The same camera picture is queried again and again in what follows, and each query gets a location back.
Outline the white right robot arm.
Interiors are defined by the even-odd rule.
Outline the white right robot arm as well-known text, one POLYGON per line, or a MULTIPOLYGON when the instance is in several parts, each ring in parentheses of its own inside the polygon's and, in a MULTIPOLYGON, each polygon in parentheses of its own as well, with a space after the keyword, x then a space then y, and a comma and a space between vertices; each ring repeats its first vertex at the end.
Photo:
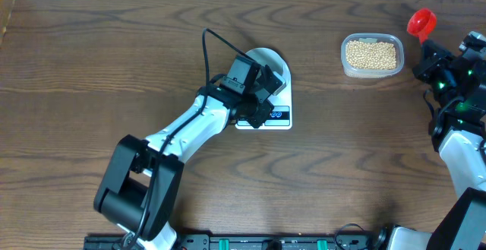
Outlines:
POLYGON ((432 40, 421 46, 414 76, 428 84, 428 134, 453 181, 456 203, 432 233, 396 227, 389 249, 483 249, 485 235, 485 38, 471 32, 455 56, 432 40))

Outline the clear container of soybeans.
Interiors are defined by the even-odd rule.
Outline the clear container of soybeans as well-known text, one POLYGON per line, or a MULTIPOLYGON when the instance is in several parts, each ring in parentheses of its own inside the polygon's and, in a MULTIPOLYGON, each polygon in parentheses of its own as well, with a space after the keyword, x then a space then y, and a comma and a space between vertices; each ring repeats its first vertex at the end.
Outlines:
POLYGON ((404 48, 390 34, 353 33, 342 41, 341 61, 344 73, 351 78, 386 78, 403 69, 404 48))

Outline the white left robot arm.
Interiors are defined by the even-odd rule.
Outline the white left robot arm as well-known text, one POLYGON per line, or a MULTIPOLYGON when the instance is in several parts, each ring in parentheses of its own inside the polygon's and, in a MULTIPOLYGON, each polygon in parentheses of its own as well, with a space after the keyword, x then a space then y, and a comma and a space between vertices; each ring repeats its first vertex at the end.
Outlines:
POLYGON ((169 218, 185 164, 212 136, 238 129, 292 127, 292 77, 271 49, 237 55, 229 72, 207 79, 191 107, 155 134, 130 134, 116 145, 95 195, 94 209, 126 233, 113 249, 171 249, 169 218))

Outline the red plastic measuring scoop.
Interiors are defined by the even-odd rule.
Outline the red plastic measuring scoop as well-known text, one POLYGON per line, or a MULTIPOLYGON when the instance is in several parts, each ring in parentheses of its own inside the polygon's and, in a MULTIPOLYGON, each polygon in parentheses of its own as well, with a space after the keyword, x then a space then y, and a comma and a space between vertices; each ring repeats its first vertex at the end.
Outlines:
POLYGON ((417 37, 420 44, 423 44, 434 31, 436 25, 436 14, 428 8, 422 8, 411 16, 406 30, 408 34, 417 37))

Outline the grey round bowl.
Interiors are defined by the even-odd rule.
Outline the grey round bowl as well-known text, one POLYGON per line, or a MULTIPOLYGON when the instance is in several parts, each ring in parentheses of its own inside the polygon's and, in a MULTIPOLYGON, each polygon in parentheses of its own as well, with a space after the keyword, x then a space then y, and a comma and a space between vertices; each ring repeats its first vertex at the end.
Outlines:
POLYGON ((260 47, 251 49, 246 54, 262 65, 269 65, 272 71, 278 73, 285 80, 286 86, 291 84, 289 66, 279 53, 269 48, 260 47))

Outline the white digital kitchen scale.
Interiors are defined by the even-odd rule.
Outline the white digital kitchen scale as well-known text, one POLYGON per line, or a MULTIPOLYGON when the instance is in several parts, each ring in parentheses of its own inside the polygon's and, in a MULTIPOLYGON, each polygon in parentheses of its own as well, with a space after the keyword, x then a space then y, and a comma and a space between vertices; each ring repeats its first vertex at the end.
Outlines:
POLYGON ((289 130, 292 127, 292 82, 289 86, 285 84, 277 95, 271 95, 268 101, 274 109, 258 130, 289 130))

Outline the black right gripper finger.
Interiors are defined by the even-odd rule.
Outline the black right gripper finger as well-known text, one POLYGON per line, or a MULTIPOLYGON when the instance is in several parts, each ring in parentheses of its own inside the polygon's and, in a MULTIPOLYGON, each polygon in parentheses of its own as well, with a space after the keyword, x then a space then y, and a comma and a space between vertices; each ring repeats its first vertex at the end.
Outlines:
POLYGON ((437 54, 422 55, 418 64, 412 69, 414 77, 423 83, 432 82, 433 74, 437 69, 440 57, 437 54))
POLYGON ((437 62, 440 59, 446 59, 447 61, 454 60, 455 55, 448 49, 445 49, 433 40, 425 40, 421 44, 421 61, 437 62))

